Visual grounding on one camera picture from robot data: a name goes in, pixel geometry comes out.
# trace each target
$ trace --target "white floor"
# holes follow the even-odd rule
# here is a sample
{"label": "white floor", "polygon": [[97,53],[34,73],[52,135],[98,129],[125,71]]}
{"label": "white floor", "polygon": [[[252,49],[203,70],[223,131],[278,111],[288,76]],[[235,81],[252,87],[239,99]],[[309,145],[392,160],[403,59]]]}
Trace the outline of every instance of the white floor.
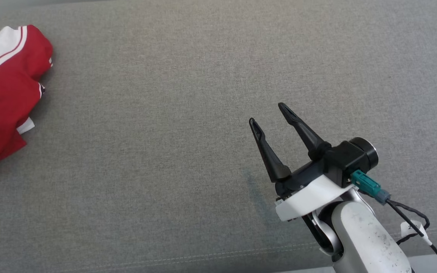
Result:
{"label": "white floor", "polygon": [[[416,273],[436,273],[437,257],[436,255],[415,256],[409,258],[411,266]],[[288,271],[283,273],[335,273],[332,267],[311,268],[305,270]]]}

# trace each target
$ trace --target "gray table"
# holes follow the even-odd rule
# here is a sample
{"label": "gray table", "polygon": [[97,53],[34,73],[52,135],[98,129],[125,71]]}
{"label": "gray table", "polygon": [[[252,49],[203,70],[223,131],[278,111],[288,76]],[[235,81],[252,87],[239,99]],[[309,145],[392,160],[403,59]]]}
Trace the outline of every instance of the gray table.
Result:
{"label": "gray table", "polygon": [[[248,127],[306,149],[286,102],[431,219],[437,245],[437,2],[112,1],[0,14],[54,45],[28,145],[0,162],[0,272],[271,272],[328,266],[282,223]],[[402,221],[373,204],[399,237]],[[421,240],[403,249],[430,254]]]}

